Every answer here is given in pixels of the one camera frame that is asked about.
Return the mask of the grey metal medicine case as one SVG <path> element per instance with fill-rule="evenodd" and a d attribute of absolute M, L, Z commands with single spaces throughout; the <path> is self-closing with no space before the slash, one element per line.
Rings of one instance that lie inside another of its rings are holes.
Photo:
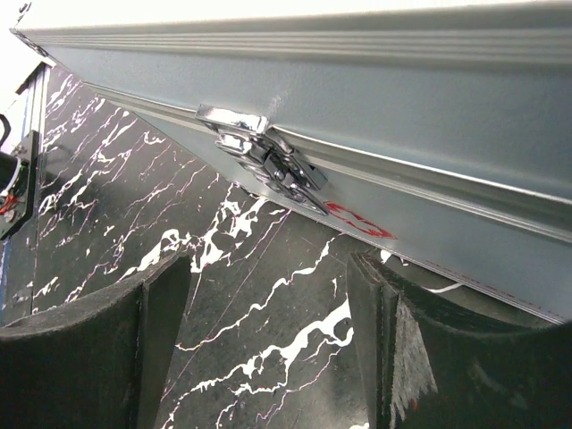
<path fill-rule="evenodd" d="M 570 2 L 28 1 L 12 32 L 225 179 L 570 320 Z"/>

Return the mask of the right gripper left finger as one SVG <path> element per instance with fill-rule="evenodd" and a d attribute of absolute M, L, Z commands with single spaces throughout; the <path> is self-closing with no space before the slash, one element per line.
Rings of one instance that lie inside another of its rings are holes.
<path fill-rule="evenodd" d="M 191 284 L 181 252 L 1 329 L 3 428 L 152 428 Z"/>

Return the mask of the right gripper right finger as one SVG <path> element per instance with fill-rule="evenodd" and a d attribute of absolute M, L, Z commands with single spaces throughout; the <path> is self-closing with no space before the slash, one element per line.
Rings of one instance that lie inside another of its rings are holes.
<path fill-rule="evenodd" d="M 362 252 L 346 272 L 371 427 L 570 427 L 570 324 L 478 314 Z"/>

